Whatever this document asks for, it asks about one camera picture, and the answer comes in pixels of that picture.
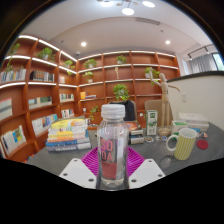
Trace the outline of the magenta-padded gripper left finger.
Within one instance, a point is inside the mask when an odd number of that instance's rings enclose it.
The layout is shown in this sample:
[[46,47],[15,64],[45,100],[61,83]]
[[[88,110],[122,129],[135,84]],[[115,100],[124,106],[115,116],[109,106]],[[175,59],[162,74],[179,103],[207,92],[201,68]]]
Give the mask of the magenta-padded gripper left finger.
[[60,177],[78,186],[95,189],[98,174],[98,155],[94,148],[81,159],[73,158],[61,172]]

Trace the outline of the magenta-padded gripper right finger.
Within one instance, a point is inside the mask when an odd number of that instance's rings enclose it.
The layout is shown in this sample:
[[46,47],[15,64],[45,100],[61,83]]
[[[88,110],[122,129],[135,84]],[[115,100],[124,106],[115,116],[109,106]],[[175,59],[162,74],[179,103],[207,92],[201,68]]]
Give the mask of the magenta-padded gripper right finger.
[[165,176],[153,159],[145,159],[132,148],[128,148],[127,176],[130,189],[140,188]]

